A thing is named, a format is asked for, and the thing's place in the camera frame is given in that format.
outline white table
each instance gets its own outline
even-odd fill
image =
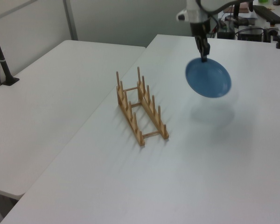
[[[144,49],[64,41],[0,87],[0,194],[31,187]]]
[[[2,224],[280,224],[280,50],[210,44],[232,79],[226,96],[188,86],[194,38],[158,35],[123,84],[135,86],[140,66],[169,140],[139,147],[114,88]]]

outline wooden peg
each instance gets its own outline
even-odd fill
[[[143,144],[143,136],[142,136],[142,131],[139,131],[139,139],[140,139],[140,145]]]
[[[135,133],[137,133],[138,126],[137,126],[137,118],[136,118],[136,113],[135,112],[134,112],[133,120],[134,120],[134,125],[135,125]]]
[[[140,68],[137,67],[137,70],[138,70],[138,82],[139,82],[139,84],[140,84],[140,82],[141,82],[141,79],[140,79]]]
[[[131,90],[136,90],[136,89],[138,89],[137,87],[133,87],[133,88],[129,88],[129,89],[125,89],[125,91],[131,91]]]
[[[123,99],[123,84],[122,84],[122,81],[120,81],[120,88],[121,88],[121,99]]]
[[[159,131],[155,131],[155,132],[151,132],[151,133],[148,133],[148,134],[144,134],[142,136],[143,136],[143,138],[147,138],[149,136],[152,136],[152,135],[155,135],[155,134],[159,134],[159,133],[160,133]]]
[[[142,76],[142,84],[143,84],[143,94],[145,94],[145,82],[144,82],[144,76]]]
[[[125,93],[125,102],[126,102],[126,110],[128,109],[128,104],[127,104],[127,96],[126,96],[126,91],[124,91]]]
[[[158,106],[159,125],[161,125],[161,106]]]
[[[153,95],[153,114],[155,115],[154,95]]]
[[[130,121],[133,120],[133,113],[132,113],[132,104],[131,102],[129,101],[129,112],[130,112]]]
[[[140,82],[137,82],[137,89],[138,89],[138,99],[141,101],[143,99],[143,94],[140,92]]]
[[[137,107],[137,106],[141,106],[141,105],[142,105],[141,103],[136,103],[136,104],[132,104],[131,106],[133,108],[133,107]]]
[[[116,72],[116,79],[117,79],[117,90],[119,90],[119,74],[118,74],[118,71]]]
[[[150,105],[149,85],[147,85],[147,103]]]
[[[167,136],[167,128],[166,128],[166,125],[164,125],[164,135]]]

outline blue bowl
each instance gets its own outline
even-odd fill
[[[186,68],[186,79],[191,88],[198,94],[218,98],[224,96],[231,88],[228,71],[218,62],[201,58],[190,61]]]

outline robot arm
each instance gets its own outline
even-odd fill
[[[253,0],[187,0],[187,8],[177,14],[178,21],[190,23],[203,62],[207,61],[207,55],[210,53],[206,36],[210,32],[210,16],[228,6],[246,1]]]

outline electronic device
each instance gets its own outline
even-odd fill
[[[234,31],[234,24],[233,21],[219,21],[220,28],[217,31],[217,38],[218,39],[229,39],[234,40],[235,31]]]
[[[273,5],[274,5],[274,6],[279,6],[279,5],[280,5],[280,0],[275,0],[275,1],[273,2]]]
[[[238,28],[238,40],[262,42],[263,30],[255,26],[240,26]]]
[[[278,41],[278,28],[268,28],[264,29],[263,31],[263,42],[270,43],[271,42],[271,36],[273,36],[273,41]]]
[[[253,10],[256,12],[256,14],[260,15],[262,18],[270,22],[271,26],[274,26],[275,24],[280,24],[280,17],[268,8],[264,6],[253,6]]]
[[[225,17],[225,21],[233,21],[233,24],[236,28],[239,26],[248,26],[249,21],[247,18],[238,16],[240,4],[234,5],[233,15],[228,15]]]

